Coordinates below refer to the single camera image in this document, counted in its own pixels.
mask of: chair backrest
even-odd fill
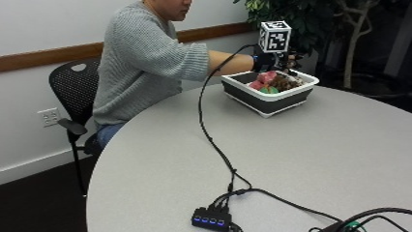
[[[69,62],[49,75],[49,83],[70,120],[85,125],[93,113],[100,57]]]

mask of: wooden wall rail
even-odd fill
[[[182,43],[206,40],[250,32],[248,23],[232,23],[200,29],[177,32],[177,38]],[[54,63],[80,60],[101,54],[102,43],[81,44],[48,50],[40,50],[20,54],[0,56],[0,72],[20,70]]]

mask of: electrical outlet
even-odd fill
[[[41,118],[42,127],[54,125],[56,122],[60,120],[60,113],[56,108],[41,110],[37,112],[37,114],[40,115]]]

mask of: power strip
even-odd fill
[[[192,225],[213,231],[228,232],[230,229],[232,215],[206,208],[196,209],[192,215]]]

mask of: floor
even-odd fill
[[[96,158],[81,160],[85,183]],[[0,231],[86,232],[86,198],[73,163],[0,186]]]

